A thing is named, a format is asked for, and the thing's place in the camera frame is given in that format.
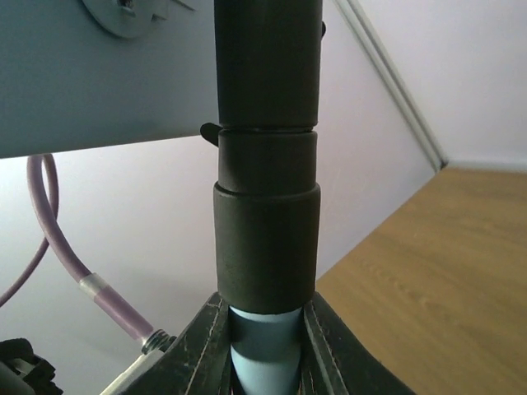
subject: wood grain surface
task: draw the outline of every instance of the wood grain surface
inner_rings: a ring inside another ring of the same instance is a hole
[[[418,394],[527,394],[527,174],[441,171],[317,287]]]

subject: white wall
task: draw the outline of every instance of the white wall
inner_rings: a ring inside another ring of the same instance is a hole
[[[319,131],[319,274],[432,177],[382,83],[325,3]],[[57,154],[60,224],[78,255],[157,327],[179,333],[215,290],[215,147],[199,137]],[[0,160],[0,289],[40,241],[26,160]],[[0,310],[0,338],[28,337],[66,393],[100,391],[137,345],[49,253]]]
[[[452,162],[527,169],[527,2],[359,3]]]

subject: white pipe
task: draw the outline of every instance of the white pipe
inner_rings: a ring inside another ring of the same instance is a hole
[[[244,393],[298,393],[301,309],[260,315],[231,307],[231,312],[231,358]]]

